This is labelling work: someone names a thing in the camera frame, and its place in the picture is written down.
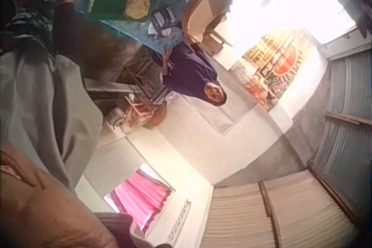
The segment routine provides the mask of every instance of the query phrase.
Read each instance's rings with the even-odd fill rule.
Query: pink curtain
[[[109,196],[121,212],[133,216],[144,233],[170,194],[169,187],[139,170]]]

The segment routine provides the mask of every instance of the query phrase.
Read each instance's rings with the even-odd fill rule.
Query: wooden beam
[[[339,192],[336,187],[332,185],[330,180],[321,172],[319,172],[314,164],[308,166],[308,170],[317,179],[319,184],[324,188],[324,190],[332,197],[333,201],[338,205],[338,207],[344,212],[351,223],[358,229],[362,228],[362,223],[352,210],[350,203],[344,198],[344,196]]]
[[[268,217],[270,217],[271,226],[273,227],[275,246],[276,248],[282,248],[283,246],[281,243],[279,222],[275,214],[275,209],[273,207],[273,204],[271,203],[270,197],[267,193],[265,183],[263,181],[260,181],[258,182],[258,186],[260,187],[263,203],[266,209],[266,214]]]
[[[356,124],[356,125],[365,124],[365,125],[372,126],[372,120],[368,120],[368,119],[356,117],[356,116],[350,116],[348,114],[326,112],[325,116],[338,119],[338,120],[342,120],[342,121],[346,121],[346,122]]]

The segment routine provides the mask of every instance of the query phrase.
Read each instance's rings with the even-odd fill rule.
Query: woman
[[[163,57],[153,52],[152,59],[163,67],[163,84],[169,90],[214,106],[226,103],[227,95],[217,80],[211,58],[197,44],[190,47],[182,42],[167,50]]]
[[[1,2],[0,246],[153,247],[132,217],[75,197],[70,173],[93,153],[102,114],[83,87],[73,0],[57,0],[53,23],[28,1]]]

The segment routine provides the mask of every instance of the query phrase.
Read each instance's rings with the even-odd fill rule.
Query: man
[[[75,197],[68,169],[90,158],[102,114],[76,64],[73,0],[57,0],[53,24],[47,3],[27,2],[0,3],[0,247],[153,248],[129,215]]]
[[[160,56],[152,53],[153,60],[163,67],[163,84],[171,91],[195,97],[214,106],[226,103],[227,95],[217,81],[217,71],[211,58],[197,44],[185,42]]]

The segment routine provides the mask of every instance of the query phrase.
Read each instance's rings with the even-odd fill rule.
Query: beam
[[[325,116],[329,117],[329,118],[334,118],[334,119],[346,121],[346,122],[349,122],[349,123],[352,123],[352,124],[355,124],[355,125],[365,124],[365,125],[372,126],[372,120],[368,120],[368,119],[361,118],[361,117],[356,117],[356,116],[350,116],[348,114],[333,113],[333,112],[327,111]]]
[[[333,201],[338,205],[338,207],[344,212],[346,217],[350,220],[352,224],[358,229],[362,228],[362,223],[352,210],[350,203],[343,197],[343,195],[332,185],[330,180],[321,172],[319,172],[314,164],[308,166],[308,170],[317,179],[319,184],[324,188],[324,190],[331,196]]]
[[[273,227],[275,246],[276,248],[282,248],[283,246],[281,243],[281,235],[280,235],[280,227],[279,227],[278,219],[275,214],[275,209],[273,207],[273,204],[271,203],[270,197],[267,193],[265,183],[263,181],[260,181],[258,182],[258,186],[260,187],[260,192],[262,195],[263,203],[265,205],[266,214],[268,217],[270,217],[271,226]]]

